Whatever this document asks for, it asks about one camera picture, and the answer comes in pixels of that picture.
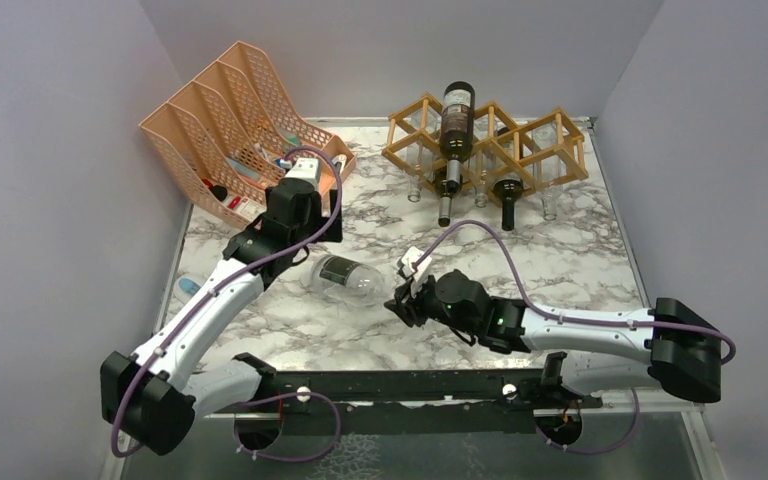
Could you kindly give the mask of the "round clear flask silver cap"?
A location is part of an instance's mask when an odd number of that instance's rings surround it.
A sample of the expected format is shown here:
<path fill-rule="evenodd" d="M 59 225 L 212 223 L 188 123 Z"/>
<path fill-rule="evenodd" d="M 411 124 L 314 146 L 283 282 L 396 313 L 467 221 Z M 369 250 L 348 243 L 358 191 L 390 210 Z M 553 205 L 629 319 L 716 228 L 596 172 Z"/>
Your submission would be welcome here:
<path fill-rule="evenodd" d="M 372 306 L 386 298 L 382 274 L 372 266 L 328 254 L 302 276 L 309 291 L 354 306 Z"/>

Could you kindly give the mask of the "small clear glass bottle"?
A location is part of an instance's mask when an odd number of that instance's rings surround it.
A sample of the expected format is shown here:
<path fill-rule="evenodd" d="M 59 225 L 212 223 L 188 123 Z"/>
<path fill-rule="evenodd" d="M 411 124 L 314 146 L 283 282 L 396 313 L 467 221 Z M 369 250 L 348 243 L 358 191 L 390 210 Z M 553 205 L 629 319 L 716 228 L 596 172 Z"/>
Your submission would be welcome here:
<path fill-rule="evenodd" d="M 408 122 L 417 130 L 422 129 L 431 134 L 436 131 L 438 117 L 433 110 L 426 116 L 423 116 L 422 110 L 418 110 L 408 118 Z M 417 203 L 421 200 L 423 190 L 422 182 L 426 180 L 426 175 L 422 172 L 422 169 L 431 162 L 428 158 L 428 154 L 425 153 L 425 146 L 421 140 L 417 140 L 413 145 L 407 148 L 406 159 L 409 160 L 412 167 L 418 171 L 416 175 L 411 175 L 408 178 L 407 193 L 407 199 L 412 203 Z"/>

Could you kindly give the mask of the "dark labelled wine bottle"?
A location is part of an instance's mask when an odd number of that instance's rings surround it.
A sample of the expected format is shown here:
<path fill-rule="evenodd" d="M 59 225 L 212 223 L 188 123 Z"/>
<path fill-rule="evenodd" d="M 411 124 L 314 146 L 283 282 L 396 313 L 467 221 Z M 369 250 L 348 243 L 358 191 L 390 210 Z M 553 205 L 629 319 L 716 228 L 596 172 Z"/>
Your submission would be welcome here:
<path fill-rule="evenodd" d="M 432 185 L 439 199 L 438 225 L 448 227 L 451 223 L 453 199 L 460 193 L 463 186 L 463 176 L 457 180 L 451 180 L 446 167 L 436 170 L 433 175 Z"/>

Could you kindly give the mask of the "green wine bottle gold label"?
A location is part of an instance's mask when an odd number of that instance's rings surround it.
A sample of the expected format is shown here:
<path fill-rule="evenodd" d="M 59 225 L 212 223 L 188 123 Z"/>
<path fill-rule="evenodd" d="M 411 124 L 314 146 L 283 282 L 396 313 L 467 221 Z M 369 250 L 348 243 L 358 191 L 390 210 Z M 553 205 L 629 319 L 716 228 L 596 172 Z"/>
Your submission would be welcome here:
<path fill-rule="evenodd" d="M 475 91 L 471 84 L 456 81 L 444 90 L 441 114 L 440 152 L 446 160 L 444 194 L 461 190 L 461 170 L 472 156 Z"/>

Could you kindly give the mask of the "dark green wine bottle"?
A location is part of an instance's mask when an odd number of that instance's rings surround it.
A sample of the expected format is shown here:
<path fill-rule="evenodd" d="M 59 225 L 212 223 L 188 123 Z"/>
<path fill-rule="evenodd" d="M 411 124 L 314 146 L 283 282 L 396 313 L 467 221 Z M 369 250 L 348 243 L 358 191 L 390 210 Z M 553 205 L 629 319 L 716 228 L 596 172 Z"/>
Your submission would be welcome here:
<path fill-rule="evenodd" d="M 496 130 L 496 136 L 503 135 L 509 131 L 509 128 L 503 126 Z M 513 157 L 514 147 L 512 141 L 501 142 L 502 149 Z M 494 169 L 505 165 L 501 156 L 494 157 Z M 515 228 L 515 206 L 516 202 L 522 197 L 524 185 L 522 179 L 513 171 L 506 174 L 494 175 L 492 192 L 502 204 L 501 226 L 504 231 L 512 231 Z"/>

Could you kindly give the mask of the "tall clear glass bottle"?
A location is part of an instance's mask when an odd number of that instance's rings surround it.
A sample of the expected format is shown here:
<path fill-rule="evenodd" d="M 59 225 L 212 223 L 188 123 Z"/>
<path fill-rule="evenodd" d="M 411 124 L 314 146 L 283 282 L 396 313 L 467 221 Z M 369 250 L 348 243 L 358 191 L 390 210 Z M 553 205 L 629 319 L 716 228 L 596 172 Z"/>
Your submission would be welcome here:
<path fill-rule="evenodd" d="M 492 149 L 488 146 L 481 147 L 479 143 L 487 138 L 495 138 L 496 132 L 497 122 L 493 112 L 474 121 L 473 159 L 470 165 L 476 176 L 473 182 L 474 206 L 479 209 L 485 208 L 489 202 L 487 193 L 488 172 L 493 169 L 495 162 Z"/>

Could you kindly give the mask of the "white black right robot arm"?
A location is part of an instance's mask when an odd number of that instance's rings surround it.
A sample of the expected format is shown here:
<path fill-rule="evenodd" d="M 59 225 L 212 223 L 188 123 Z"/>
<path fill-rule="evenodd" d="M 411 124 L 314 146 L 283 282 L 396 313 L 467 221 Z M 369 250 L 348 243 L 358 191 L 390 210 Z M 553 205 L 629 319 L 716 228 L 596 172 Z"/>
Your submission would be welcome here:
<path fill-rule="evenodd" d="M 724 335 L 684 303 L 620 312 L 564 310 L 492 296 L 459 270 L 407 280 L 385 308 L 409 327 L 433 320 L 495 353 L 546 353 L 539 398 L 560 407 L 594 392 L 659 388 L 695 403 L 721 399 Z"/>

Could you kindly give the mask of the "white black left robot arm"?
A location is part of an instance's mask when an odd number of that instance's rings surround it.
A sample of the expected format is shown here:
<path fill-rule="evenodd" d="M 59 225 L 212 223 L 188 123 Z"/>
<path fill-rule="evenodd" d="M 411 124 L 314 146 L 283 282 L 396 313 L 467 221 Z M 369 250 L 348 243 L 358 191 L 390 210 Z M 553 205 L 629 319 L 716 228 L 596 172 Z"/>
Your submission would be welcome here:
<path fill-rule="evenodd" d="M 268 366 L 242 356 L 199 373 L 196 366 L 230 322 L 312 243 L 342 240 L 343 183 L 329 192 L 330 214 L 312 181 L 285 177 L 270 188 L 266 210 L 233 236 L 207 282 L 173 320 L 125 355 L 100 366 L 101 413 L 111 426 L 110 450 L 126 458 L 141 448 L 173 451 L 195 420 L 235 403 L 250 410 L 273 401 Z"/>

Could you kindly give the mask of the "clear bottle blue content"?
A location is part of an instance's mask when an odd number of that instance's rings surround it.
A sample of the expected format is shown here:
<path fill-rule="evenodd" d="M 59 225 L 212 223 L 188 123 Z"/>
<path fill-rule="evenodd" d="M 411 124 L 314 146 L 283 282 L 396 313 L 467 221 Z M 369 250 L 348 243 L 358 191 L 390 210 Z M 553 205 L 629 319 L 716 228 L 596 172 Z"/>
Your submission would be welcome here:
<path fill-rule="evenodd" d="M 188 302 L 202 287 L 203 279 L 189 274 L 180 275 L 173 285 L 174 297 L 182 302 Z"/>

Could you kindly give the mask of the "wooden lattice wine rack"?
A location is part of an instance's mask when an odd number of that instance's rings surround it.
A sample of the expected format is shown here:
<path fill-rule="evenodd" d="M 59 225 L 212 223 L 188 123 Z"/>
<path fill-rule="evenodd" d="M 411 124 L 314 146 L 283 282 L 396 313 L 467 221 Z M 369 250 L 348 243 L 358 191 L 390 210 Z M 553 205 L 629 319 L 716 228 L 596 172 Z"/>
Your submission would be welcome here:
<path fill-rule="evenodd" d="M 418 110 L 423 111 L 423 116 L 426 116 L 431 110 L 436 113 L 438 123 L 434 133 L 429 134 L 422 129 L 417 130 L 409 124 L 408 118 Z M 446 167 L 446 160 L 441 155 L 439 145 L 442 110 L 441 102 L 432 94 L 426 92 L 406 107 L 390 114 L 388 117 L 389 131 L 387 140 L 381 151 L 381 155 L 384 158 L 399 167 L 403 172 L 410 176 L 416 175 L 418 171 L 406 159 L 406 152 L 409 146 L 413 145 L 417 140 L 421 140 L 425 146 L 425 153 L 428 154 L 428 158 L 431 160 L 422 169 L 422 172 L 426 175 L 426 180 L 422 182 L 422 187 L 431 192 L 434 191 L 432 185 L 434 172 Z M 494 175 L 506 174 L 510 171 L 515 172 L 522 179 L 526 196 L 538 193 L 541 184 L 532 175 L 531 166 L 551 154 L 558 155 L 566 165 L 566 174 L 557 178 L 554 182 L 555 185 L 562 186 L 574 181 L 583 181 L 589 177 L 585 162 L 584 134 L 562 108 L 556 107 L 544 116 L 521 123 L 516 121 L 496 102 L 490 101 L 476 109 L 475 120 L 490 112 L 495 114 L 497 129 L 503 126 L 509 128 L 507 133 L 495 138 L 487 138 L 479 143 L 481 147 L 490 147 L 493 157 L 496 155 L 501 156 L 505 163 L 503 167 L 498 169 L 493 167 L 488 172 L 487 193 L 493 203 L 497 205 L 501 203 L 492 192 L 491 183 L 493 182 Z M 535 146 L 531 133 L 538 127 L 552 121 L 562 124 L 565 133 L 555 146 L 540 151 Z M 500 145 L 501 142 L 507 141 L 512 141 L 513 143 L 513 157 L 507 154 Z M 471 169 L 471 165 L 463 166 L 461 175 L 463 176 L 462 187 L 464 189 L 473 187 L 476 176 Z"/>

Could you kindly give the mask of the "red white box in organizer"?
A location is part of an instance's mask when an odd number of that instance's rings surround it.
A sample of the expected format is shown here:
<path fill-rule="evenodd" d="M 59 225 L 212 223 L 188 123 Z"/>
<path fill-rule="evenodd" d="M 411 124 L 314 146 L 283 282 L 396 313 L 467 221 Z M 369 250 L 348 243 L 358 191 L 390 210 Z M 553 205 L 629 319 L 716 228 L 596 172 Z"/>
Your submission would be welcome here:
<path fill-rule="evenodd" d="M 247 222 L 255 220 L 266 209 L 263 204 L 257 201 L 240 196 L 234 196 L 229 200 L 227 207 Z"/>

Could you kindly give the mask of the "peach plastic file organizer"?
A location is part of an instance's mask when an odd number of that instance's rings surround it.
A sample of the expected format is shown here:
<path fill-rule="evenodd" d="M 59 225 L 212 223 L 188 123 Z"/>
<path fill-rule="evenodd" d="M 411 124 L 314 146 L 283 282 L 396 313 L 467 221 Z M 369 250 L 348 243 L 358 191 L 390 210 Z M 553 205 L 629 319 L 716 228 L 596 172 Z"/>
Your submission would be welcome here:
<path fill-rule="evenodd" d="M 233 213 L 234 196 L 266 207 L 265 194 L 286 172 L 283 156 L 303 145 L 333 158 L 356 156 L 336 134 L 302 118 L 267 54 L 236 42 L 139 125 L 184 195 L 226 225 L 249 223 Z"/>

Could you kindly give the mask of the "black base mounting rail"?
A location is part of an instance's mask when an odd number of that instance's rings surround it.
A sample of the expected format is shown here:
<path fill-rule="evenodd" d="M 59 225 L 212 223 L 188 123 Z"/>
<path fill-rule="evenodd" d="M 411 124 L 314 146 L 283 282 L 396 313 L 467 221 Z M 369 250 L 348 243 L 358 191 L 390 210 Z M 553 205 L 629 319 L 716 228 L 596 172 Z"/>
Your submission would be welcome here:
<path fill-rule="evenodd" d="M 287 435 L 325 435 L 340 413 L 344 434 L 532 434 L 539 410 L 597 408 L 600 401 L 564 389 L 539 368 L 414 371 L 283 371 L 255 397 L 282 401 L 223 408 L 247 432 L 279 427 Z"/>

